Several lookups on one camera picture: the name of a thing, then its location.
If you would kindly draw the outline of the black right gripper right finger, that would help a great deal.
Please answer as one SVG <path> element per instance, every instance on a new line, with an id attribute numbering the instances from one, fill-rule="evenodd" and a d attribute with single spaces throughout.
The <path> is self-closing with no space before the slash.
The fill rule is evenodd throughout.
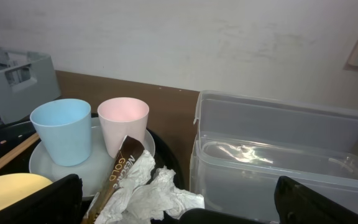
<path id="1" fill-rule="evenodd" d="M 358 214 L 287 176 L 278 178 L 274 201 L 282 224 L 358 224 Z"/>

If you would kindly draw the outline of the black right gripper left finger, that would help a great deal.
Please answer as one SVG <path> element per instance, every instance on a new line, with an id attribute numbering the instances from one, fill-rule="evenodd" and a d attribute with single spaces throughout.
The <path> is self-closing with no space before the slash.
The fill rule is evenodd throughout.
<path id="1" fill-rule="evenodd" d="M 52 217 L 55 211 L 58 211 L 58 217 L 62 221 L 58 223 L 68 223 L 76 221 L 77 208 L 74 204 L 81 204 L 82 202 L 82 180 L 76 174 L 70 174 L 51 185 L 33 193 L 32 195 L 23 198 L 22 200 L 14 203 L 0 210 L 6 212 L 7 218 L 13 221 L 14 217 L 19 218 L 19 223 L 28 222 L 25 218 L 29 218 L 30 214 L 40 215 L 41 217 Z M 38 223 L 51 223 L 53 218 L 45 218 Z"/>

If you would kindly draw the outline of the grey round plate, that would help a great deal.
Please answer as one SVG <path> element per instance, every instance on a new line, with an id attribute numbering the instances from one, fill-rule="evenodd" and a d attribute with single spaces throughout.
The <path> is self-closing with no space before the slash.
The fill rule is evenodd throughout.
<path id="1" fill-rule="evenodd" d="M 52 182 L 76 174 L 82 179 L 83 198 L 92 198 L 100 190 L 114 161 L 107 152 L 99 118 L 91 120 L 91 129 L 93 149 L 87 160 L 76 166 L 59 166 L 52 161 L 44 144 L 40 142 L 29 159 L 29 172 L 44 176 Z"/>

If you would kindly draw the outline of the yellow plastic bowl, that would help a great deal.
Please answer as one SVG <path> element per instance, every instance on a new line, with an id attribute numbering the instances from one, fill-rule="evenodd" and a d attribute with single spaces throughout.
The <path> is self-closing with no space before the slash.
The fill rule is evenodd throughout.
<path id="1" fill-rule="evenodd" d="M 0 210 L 51 185 L 46 177 L 30 173 L 16 173 L 0 176 Z"/>

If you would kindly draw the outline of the white tissue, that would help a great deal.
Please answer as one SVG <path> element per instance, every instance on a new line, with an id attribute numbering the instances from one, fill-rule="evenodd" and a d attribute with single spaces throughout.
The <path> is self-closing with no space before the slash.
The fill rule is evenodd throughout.
<path id="1" fill-rule="evenodd" d="M 163 220 L 165 214 L 179 219 L 191 209 L 204 208 L 202 195 L 175 186 L 174 170 L 158 168 L 151 176 L 155 160 L 149 151 L 144 150 L 136 161 L 130 159 L 129 164 L 95 223 L 150 223 Z"/>

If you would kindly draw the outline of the light blue plastic cup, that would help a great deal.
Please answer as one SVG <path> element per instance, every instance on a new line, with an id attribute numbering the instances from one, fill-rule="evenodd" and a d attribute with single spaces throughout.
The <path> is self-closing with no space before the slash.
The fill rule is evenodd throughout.
<path id="1" fill-rule="evenodd" d="M 31 112 L 30 121 L 57 165 L 75 166 L 91 155 L 91 106 L 86 101 L 45 103 Z"/>

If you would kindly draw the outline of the wooden chopstick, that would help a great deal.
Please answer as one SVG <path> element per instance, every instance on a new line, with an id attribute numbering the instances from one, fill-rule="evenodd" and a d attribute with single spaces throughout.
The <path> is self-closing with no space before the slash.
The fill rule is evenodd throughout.
<path id="1" fill-rule="evenodd" d="M 31 145 L 33 145 L 39 139 L 40 139 L 39 135 L 37 133 L 34 133 L 29 138 L 27 138 L 25 141 L 23 141 L 18 146 L 16 146 L 14 149 L 9 151 L 7 154 L 3 155 L 0 158 L 0 169 L 2 169 L 6 164 L 10 163 L 13 159 L 15 159 L 22 152 L 26 151 L 29 147 L 31 147 Z"/>

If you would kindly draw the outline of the brown Nescafe Gold sachet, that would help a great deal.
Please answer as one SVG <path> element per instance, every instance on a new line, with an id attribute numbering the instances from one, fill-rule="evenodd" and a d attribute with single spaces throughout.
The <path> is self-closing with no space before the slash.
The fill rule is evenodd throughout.
<path id="1" fill-rule="evenodd" d="M 130 136 L 125 136 L 116 155 L 114 165 L 104 181 L 103 188 L 94 196 L 81 224 L 94 223 L 122 180 L 145 150 L 144 145 Z"/>

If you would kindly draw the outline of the pink plastic cup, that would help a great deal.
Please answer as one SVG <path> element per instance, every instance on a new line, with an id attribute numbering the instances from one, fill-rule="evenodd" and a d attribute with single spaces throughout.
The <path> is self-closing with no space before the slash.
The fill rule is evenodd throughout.
<path id="1" fill-rule="evenodd" d="M 111 98 L 98 106 L 104 142 L 108 154 L 115 158 L 125 136 L 144 141 L 149 106 L 137 98 Z"/>

